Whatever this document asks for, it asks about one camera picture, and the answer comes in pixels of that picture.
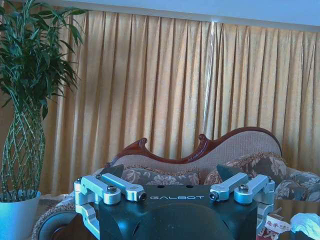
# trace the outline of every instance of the bolt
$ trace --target bolt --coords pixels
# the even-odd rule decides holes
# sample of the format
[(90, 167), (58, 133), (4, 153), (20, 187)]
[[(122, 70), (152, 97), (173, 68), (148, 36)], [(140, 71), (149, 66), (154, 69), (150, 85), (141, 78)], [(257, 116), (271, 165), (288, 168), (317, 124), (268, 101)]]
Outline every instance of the bolt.
[(241, 184), (241, 185), (239, 186), (239, 191), (242, 192), (242, 193), (247, 193), (248, 190), (249, 190), (249, 187), (248, 187), (247, 184)]
[(106, 188), (106, 191), (109, 193), (109, 194), (113, 194), (117, 191), (117, 188), (113, 185), (109, 185), (107, 188)]
[(140, 201), (144, 201), (147, 199), (147, 194), (145, 192), (141, 192), (139, 195), (138, 195), (138, 202)]
[(218, 195), (218, 193), (216, 193), (215, 191), (213, 191), (213, 192), (210, 192), (209, 198), (210, 198), (212, 201), (217, 201), (217, 200), (219, 199), (219, 195)]

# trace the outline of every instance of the ceiling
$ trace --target ceiling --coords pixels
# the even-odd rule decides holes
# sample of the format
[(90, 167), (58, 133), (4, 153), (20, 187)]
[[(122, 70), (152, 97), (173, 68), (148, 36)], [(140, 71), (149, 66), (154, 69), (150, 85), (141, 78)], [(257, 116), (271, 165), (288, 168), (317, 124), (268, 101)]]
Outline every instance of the ceiling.
[(320, 0), (42, 0), (57, 6), (320, 32)]

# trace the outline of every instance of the braided bamboo stalk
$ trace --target braided bamboo stalk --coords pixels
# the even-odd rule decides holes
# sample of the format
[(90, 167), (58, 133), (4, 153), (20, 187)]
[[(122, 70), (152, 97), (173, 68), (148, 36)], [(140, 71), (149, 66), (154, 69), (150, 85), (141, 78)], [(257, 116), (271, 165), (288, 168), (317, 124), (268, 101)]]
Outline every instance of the braided bamboo stalk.
[(0, 172), (0, 202), (35, 198), (44, 161), (45, 135), (41, 105), (26, 102), (22, 109), (14, 102), (14, 118), (6, 137)]

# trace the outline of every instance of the floral cushion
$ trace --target floral cushion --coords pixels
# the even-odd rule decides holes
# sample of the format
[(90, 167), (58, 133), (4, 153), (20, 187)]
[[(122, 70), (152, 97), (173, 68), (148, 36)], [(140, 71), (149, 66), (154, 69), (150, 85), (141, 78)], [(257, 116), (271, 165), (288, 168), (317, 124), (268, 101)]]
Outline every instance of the floral cushion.
[[(270, 176), (276, 186), (287, 177), (287, 166), (285, 160), (273, 152), (258, 152), (241, 156), (239, 159), (229, 161), (227, 167), (239, 168), (242, 172), (256, 177), (258, 174)], [(221, 183), (222, 178), (218, 171), (208, 174), (204, 184)]]
[(156, 169), (127, 168), (122, 179), (140, 185), (198, 185), (199, 172), (196, 170), (169, 175)]
[(306, 200), (307, 190), (292, 180), (283, 180), (274, 191), (275, 199)]
[(320, 202), (320, 176), (296, 171), (275, 189), (275, 199)]

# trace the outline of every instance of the metal clamp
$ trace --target metal clamp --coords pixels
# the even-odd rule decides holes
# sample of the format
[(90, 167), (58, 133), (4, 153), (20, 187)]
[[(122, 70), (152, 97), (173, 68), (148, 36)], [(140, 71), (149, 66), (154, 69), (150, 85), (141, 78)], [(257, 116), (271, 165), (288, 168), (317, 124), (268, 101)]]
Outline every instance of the metal clamp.
[(119, 188), (128, 201), (140, 202), (147, 198), (147, 194), (141, 185), (132, 184), (110, 173), (103, 174), (101, 179)]
[(247, 174), (239, 172), (222, 183), (212, 185), (210, 187), (209, 198), (217, 202), (228, 200), (230, 193), (232, 193), (239, 184), (247, 183), (248, 180), (249, 176)]
[(120, 202), (121, 193), (129, 201), (139, 202), (147, 198), (147, 194), (141, 185), (131, 184), (110, 173), (97, 175), (96, 177), (88, 175), (78, 178), (74, 182), (75, 212), (82, 215), (85, 227), (97, 239), (100, 239), (99, 220), (90, 203), (98, 203), (103, 200), (107, 205), (114, 205)]
[(257, 175), (247, 184), (240, 184), (234, 189), (234, 200), (239, 204), (250, 204), (253, 199), (265, 204), (273, 204), (275, 182), (268, 176)]
[(238, 173), (220, 184), (212, 185), (209, 197), (213, 201), (224, 201), (229, 199), (233, 191), (234, 200), (239, 204), (251, 204), (253, 200), (258, 203), (258, 233), (266, 224), (267, 215), (274, 210), (275, 182), (265, 175), (258, 175), (249, 180), (247, 174)]

